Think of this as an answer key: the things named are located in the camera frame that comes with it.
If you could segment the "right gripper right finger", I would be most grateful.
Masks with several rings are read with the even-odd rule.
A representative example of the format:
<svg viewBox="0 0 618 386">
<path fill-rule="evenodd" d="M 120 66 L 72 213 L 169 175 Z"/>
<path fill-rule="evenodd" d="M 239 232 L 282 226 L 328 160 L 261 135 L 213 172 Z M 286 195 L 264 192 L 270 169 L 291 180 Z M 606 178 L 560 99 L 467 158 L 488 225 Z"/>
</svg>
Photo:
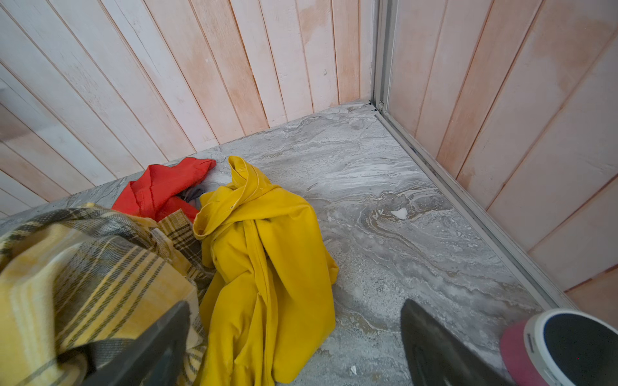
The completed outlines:
<svg viewBox="0 0 618 386">
<path fill-rule="evenodd" d="M 448 329 L 411 299 L 400 316 L 401 336 L 414 385 L 510 385 Z"/>
</svg>

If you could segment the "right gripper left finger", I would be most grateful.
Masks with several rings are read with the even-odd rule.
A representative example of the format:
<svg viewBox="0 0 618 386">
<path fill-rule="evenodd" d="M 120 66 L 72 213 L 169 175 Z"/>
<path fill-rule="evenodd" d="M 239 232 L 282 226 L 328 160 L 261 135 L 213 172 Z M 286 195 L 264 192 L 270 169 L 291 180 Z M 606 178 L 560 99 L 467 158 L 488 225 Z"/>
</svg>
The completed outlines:
<svg viewBox="0 0 618 386">
<path fill-rule="evenodd" d="M 177 302 L 84 385 L 174 385 L 183 364 L 190 307 Z"/>
</svg>

